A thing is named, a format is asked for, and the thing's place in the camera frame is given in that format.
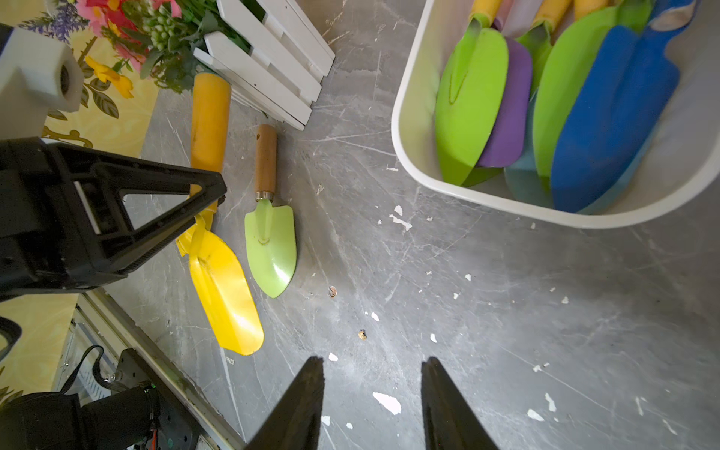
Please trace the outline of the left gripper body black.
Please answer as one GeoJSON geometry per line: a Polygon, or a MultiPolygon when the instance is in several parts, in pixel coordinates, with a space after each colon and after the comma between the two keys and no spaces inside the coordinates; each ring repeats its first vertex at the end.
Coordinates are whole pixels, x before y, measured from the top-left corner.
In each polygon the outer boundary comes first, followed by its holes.
{"type": "Polygon", "coordinates": [[[113,280],[74,185],[106,155],[41,138],[1,144],[1,298],[80,292],[113,280]]]}

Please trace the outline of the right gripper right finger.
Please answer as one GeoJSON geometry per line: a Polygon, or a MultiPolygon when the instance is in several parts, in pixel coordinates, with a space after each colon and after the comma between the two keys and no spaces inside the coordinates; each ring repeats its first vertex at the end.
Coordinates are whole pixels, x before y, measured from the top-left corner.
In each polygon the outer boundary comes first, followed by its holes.
{"type": "Polygon", "coordinates": [[[437,357],[423,362],[421,373],[427,449],[499,449],[437,357]]]}

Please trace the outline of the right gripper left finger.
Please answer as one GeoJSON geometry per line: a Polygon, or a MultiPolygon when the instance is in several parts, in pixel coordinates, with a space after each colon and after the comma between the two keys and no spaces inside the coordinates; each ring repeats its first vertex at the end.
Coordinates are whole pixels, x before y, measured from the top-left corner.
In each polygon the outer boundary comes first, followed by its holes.
{"type": "Polygon", "coordinates": [[[311,356],[246,449],[317,449],[323,402],[324,360],[311,356]]]}

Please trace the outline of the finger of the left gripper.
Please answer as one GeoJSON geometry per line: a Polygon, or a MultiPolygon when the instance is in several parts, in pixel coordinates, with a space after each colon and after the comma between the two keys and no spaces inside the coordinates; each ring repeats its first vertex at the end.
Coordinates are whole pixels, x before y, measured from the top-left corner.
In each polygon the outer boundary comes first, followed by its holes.
{"type": "Polygon", "coordinates": [[[127,275],[191,226],[227,192],[222,175],[101,151],[72,153],[72,180],[90,208],[89,254],[99,273],[127,275]],[[127,196],[178,196],[182,202],[135,227],[127,196]]]}

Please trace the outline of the yellow shovel pile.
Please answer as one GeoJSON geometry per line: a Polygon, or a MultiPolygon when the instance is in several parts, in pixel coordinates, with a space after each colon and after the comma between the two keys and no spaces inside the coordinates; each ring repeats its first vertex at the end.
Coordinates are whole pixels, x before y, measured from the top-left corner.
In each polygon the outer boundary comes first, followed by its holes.
{"type": "MultiPolygon", "coordinates": [[[[231,86],[210,72],[195,76],[190,134],[190,166],[222,171],[228,136],[231,86]]],[[[219,346],[250,356],[264,344],[264,328],[242,265],[230,247],[212,232],[219,202],[196,217],[176,239],[189,257],[189,273],[219,346]]]]}

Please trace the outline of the purple shovel pink handle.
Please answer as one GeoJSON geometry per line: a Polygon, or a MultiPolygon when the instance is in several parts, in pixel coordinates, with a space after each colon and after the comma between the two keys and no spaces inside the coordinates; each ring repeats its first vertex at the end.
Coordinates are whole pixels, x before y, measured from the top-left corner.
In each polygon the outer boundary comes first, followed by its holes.
{"type": "MultiPolygon", "coordinates": [[[[540,22],[541,34],[545,31],[540,22]]],[[[525,121],[531,95],[534,58],[538,49],[536,24],[517,39],[507,37],[508,69],[504,93],[489,140],[476,168],[497,169],[514,164],[523,150],[525,121]]]]}

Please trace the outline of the blue metal shovel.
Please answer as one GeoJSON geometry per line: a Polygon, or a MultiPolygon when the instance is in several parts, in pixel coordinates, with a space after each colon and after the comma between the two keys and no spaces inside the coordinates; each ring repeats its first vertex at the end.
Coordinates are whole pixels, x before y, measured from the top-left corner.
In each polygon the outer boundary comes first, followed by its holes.
{"type": "Polygon", "coordinates": [[[669,42],[696,15],[694,1],[660,1],[641,32],[607,32],[562,128],[550,172],[556,209],[579,213],[627,172],[677,88],[669,42]]]}

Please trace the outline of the light blue small shovel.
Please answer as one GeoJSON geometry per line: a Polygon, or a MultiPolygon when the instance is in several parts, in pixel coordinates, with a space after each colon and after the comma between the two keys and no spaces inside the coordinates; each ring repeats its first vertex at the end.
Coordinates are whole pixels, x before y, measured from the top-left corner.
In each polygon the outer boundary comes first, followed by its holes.
{"type": "MultiPolygon", "coordinates": [[[[514,164],[504,169],[504,179],[516,200],[534,206],[554,209],[551,195],[543,188],[536,172],[533,146],[534,103],[536,103],[536,95],[531,97],[528,106],[522,154],[514,164]]],[[[579,214],[592,216],[604,213],[624,195],[633,180],[636,170],[641,165],[643,157],[650,149],[654,135],[656,135],[656,129],[652,130],[642,148],[637,152],[635,159],[617,182],[595,202],[579,210],[579,214]]]]}

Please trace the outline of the green shovel pile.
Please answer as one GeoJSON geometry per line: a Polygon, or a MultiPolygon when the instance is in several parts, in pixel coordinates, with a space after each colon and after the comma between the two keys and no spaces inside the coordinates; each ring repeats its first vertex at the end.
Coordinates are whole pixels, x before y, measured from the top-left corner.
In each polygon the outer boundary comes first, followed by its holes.
{"type": "Polygon", "coordinates": [[[442,73],[435,106],[442,180],[460,186],[476,168],[506,88],[509,50],[492,27],[500,0],[475,0],[467,28],[442,73]]]}

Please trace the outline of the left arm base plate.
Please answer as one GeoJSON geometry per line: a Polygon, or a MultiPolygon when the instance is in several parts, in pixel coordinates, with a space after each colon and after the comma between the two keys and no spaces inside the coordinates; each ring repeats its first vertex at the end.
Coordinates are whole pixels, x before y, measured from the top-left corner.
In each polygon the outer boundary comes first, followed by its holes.
{"type": "Polygon", "coordinates": [[[123,350],[117,369],[118,379],[125,386],[147,387],[157,398],[153,427],[132,449],[198,448],[202,435],[200,424],[136,350],[123,350]]]}

